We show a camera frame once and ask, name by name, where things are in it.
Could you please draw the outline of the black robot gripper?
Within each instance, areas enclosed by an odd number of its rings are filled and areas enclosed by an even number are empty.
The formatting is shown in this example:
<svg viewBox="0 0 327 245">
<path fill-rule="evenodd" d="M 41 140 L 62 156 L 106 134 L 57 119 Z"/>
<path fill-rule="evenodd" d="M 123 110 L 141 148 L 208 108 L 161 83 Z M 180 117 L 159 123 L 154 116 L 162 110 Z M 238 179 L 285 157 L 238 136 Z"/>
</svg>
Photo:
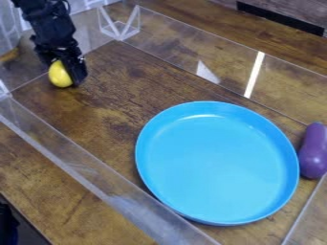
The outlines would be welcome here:
<svg viewBox="0 0 327 245">
<path fill-rule="evenodd" d="M 87 64 L 74 38 L 75 24 L 69 3 L 25 3 L 23 18 L 30 22 L 35 34 L 31 40 L 42 63 L 50 67 L 61 59 L 74 86 L 79 86 L 87 76 Z"/>
</svg>

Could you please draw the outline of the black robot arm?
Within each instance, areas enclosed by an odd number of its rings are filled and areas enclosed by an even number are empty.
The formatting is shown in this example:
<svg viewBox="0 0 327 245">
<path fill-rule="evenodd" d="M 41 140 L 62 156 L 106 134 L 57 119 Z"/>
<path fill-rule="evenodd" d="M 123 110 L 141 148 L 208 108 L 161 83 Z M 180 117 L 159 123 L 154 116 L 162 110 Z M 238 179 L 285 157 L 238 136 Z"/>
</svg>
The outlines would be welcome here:
<svg viewBox="0 0 327 245">
<path fill-rule="evenodd" d="M 75 23 L 71 19 L 69 0 L 13 0 L 22 10 L 22 17 L 30 23 L 34 34 L 30 39 L 41 61 L 51 66 L 62 61 L 74 86 L 89 76 L 85 55 L 75 40 Z"/>
</svg>

